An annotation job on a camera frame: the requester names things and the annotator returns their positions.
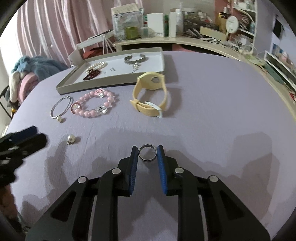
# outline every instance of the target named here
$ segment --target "pink curtain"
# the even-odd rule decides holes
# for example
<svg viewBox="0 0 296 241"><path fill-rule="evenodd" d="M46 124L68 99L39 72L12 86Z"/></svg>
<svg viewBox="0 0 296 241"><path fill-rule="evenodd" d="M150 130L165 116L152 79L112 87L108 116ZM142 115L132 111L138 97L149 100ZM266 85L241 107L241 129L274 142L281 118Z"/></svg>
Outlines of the pink curtain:
<svg viewBox="0 0 296 241"><path fill-rule="evenodd" d="M23 55L69 64L75 45L112 28L111 8L134 0L28 0L18 10L17 34ZM136 0L142 7L142 0Z"/></svg>

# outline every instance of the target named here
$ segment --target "purple tablecloth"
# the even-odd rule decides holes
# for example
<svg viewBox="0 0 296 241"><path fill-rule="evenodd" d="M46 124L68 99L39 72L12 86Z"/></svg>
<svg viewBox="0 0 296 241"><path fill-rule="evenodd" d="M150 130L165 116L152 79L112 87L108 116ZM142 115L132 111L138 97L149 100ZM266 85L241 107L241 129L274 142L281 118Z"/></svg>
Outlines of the purple tablecloth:
<svg viewBox="0 0 296 241"><path fill-rule="evenodd" d="M8 131L35 125L49 137L48 147L26 159L12 184L30 225L79 176L101 176L129 156L133 145L145 143L162 144L194 175L217 175L271 237L287 221L296 204L296 131L284 102L246 63L203 53L164 54L169 92L164 118L134 110L133 86L121 86L108 88L118 102L105 116L85 119L69 110L58 123L49 112L61 98L55 86L70 70L42 81L28 96ZM77 100L85 93L70 96ZM159 104L162 96L144 91L142 100ZM88 109L102 103L91 99ZM79 143L66 145L69 134ZM139 160L132 197L118 199L120 240L176 240L177 217L177 197L162 193L157 161Z"/></svg>

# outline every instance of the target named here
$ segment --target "pearl bracelet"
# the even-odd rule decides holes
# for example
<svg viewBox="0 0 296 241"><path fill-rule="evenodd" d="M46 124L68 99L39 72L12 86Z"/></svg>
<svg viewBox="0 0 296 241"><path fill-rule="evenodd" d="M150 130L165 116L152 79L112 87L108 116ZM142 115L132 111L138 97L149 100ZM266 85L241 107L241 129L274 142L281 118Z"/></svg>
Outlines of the pearl bracelet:
<svg viewBox="0 0 296 241"><path fill-rule="evenodd" d="M92 97L103 98L105 96L107 96L107 101L104 103L104 105L100 105L96 109L92 109L90 111L82 109L83 104L88 99ZM86 118L96 117L97 115L105 114L107 112L107 109L111 106L112 102L114 102L114 94L112 92L100 88L80 97L79 100L72 104L71 111L75 115L80 115Z"/></svg>

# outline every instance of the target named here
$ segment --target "blue towel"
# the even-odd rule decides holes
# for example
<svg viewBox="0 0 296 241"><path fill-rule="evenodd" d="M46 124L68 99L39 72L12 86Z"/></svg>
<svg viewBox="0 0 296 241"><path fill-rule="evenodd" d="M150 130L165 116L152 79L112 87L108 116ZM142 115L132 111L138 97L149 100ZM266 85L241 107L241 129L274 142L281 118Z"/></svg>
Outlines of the blue towel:
<svg viewBox="0 0 296 241"><path fill-rule="evenodd" d="M39 81L42 81L58 72L68 69L68 67L56 60L44 58L42 56L36 56L30 58L29 56L21 57L18 62L16 62L14 69L11 71L24 72L28 73L34 72Z"/></svg>

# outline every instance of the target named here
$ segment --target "human hand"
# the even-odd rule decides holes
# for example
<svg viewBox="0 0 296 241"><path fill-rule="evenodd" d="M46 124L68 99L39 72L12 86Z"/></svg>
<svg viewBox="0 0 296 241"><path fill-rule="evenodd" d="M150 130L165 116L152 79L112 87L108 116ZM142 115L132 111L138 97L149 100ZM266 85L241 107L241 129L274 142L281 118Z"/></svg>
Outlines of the human hand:
<svg viewBox="0 0 296 241"><path fill-rule="evenodd" d="M15 198L11 194L10 185L0 188L0 211L9 219L17 217Z"/></svg>

